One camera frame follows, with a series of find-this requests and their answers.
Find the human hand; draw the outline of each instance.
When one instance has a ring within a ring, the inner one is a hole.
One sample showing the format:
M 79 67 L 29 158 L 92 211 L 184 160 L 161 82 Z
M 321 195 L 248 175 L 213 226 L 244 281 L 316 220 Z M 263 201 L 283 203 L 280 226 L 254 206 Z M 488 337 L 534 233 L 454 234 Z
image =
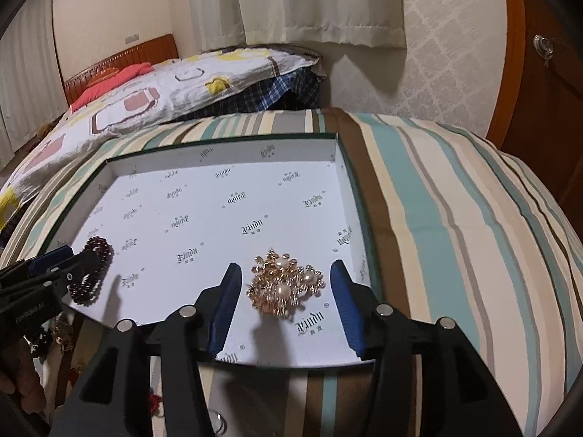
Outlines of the human hand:
M 22 338 L 2 352 L 1 361 L 7 376 L 0 369 L 0 391 L 20 393 L 20 406 L 25 413 L 39 413 L 47 405 L 44 389 L 34 369 L 33 357 L 26 340 Z

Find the striped bedsheet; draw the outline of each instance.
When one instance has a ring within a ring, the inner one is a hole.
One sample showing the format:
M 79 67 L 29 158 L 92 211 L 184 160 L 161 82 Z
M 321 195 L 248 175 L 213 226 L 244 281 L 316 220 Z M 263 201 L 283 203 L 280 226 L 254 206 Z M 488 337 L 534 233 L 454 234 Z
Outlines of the striped bedsheet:
M 460 128 L 325 109 L 142 130 L 62 168 L 25 213 L 0 266 L 41 252 L 59 214 L 107 158 L 200 139 L 322 131 L 339 134 L 360 184 L 385 299 L 413 319 L 454 318 L 493 372 L 524 434 L 535 436 L 581 367 L 583 247 L 524 163 Z M 75 349 L 61 357 L 53 348 L 43 366 L 48 415 L 70 391 L 71 369 L 87 364 L 106 335 L 80 315 L 71 319 Z M 202 366 L 201 375 L 209 407 L 225 417 L 230 436 L 352 437 L 366 415 L 371 369 L 232 372 Z M 161 390 L 156 360 L 152 386 Z M 416 422 L 412 432 L 419 430 Z M 162 417 L 154 416 L 153 424 L 163 435 Z

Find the wooden headboard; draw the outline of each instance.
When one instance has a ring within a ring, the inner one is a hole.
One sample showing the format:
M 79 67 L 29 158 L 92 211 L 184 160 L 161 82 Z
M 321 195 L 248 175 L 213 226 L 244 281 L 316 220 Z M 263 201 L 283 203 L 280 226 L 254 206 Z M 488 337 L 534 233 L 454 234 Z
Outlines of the wooden headboard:
M 125 51 L 118 52 L 113 56 L 103 59 L 75 75 L 75 77 L 67 80 L 63 84 L 67 102 L 70 105 L 77 100 L 87 88 L 87 83 L 107 67 L 122 69 L 141 62 L 158 64 L 159 62 L 164 62 L 166 59 L 177 58 L 178 56 L 179 52 L 176 49 L 176 43 L 171 34 L 142 42 L 133 48 L 126 49 Z

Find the white box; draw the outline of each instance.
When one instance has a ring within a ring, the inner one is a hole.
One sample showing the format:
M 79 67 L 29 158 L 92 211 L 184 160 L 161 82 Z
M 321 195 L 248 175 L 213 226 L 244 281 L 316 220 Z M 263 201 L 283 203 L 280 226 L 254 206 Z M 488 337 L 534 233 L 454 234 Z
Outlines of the white box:
M 357 364 L 329 286 L 336 259 L 361 284 L 370 286 L 374 271 L 348 171 L 331 134 L 214 139 L 113 158 L 63 213 L 46 251 L 68 244 L 77 253 L 96 235 L 112 245 L 94 303 L 64 299 L 108 327 L 124 318 L 164 320 L 238 263 L 243 288 L 217 359 L 277 367 Z M 324 274 L 322 295 L 303 302 L 289 321 L 261 316 L 246 297 L 254 258 L 269 248 Z

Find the door knob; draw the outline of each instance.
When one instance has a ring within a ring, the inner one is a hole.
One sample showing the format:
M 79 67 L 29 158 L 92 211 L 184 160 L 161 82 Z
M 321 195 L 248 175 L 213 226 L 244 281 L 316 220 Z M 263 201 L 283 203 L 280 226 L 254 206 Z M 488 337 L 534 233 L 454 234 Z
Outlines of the door knob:
M 545 38 L 544 36 L 535 36 L 532 41 L 536 53 L 544 59 L 544 66 L 549 66 L 549 60 L 553 58 L 555 54 L 555 48 L 553 48 L 553 43 L 550 42 L 549 39 Z

